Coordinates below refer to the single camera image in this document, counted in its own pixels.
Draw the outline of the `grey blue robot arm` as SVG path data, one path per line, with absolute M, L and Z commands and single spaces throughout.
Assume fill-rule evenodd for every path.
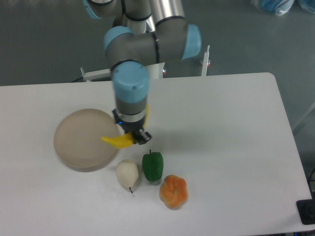
M 186 22 L 179 0 L 86 0 L 83 4 L 94 19 L 115 15 L 135 23 L 153 22 L 152 31 L 138 33 L 121 23 L 104 36 L 116 100 L 114 120 L 124 134 L 102 140 L 116 148 L 145 144 L 151 139 L 145 130 L 149 113 L 146 66 L 198 55 L 200 30 Z

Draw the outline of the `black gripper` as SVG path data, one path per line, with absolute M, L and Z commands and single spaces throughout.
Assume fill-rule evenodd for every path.
M 133 131 L 132 136 L 134 144 L 146 144 L 151 138 L 151 134 L 142 129 L 146 109 L 135 115 L 126 115 L 121 113 L 117 108 L 112 111 L 115 123 L 118 124 L 125 133 Z

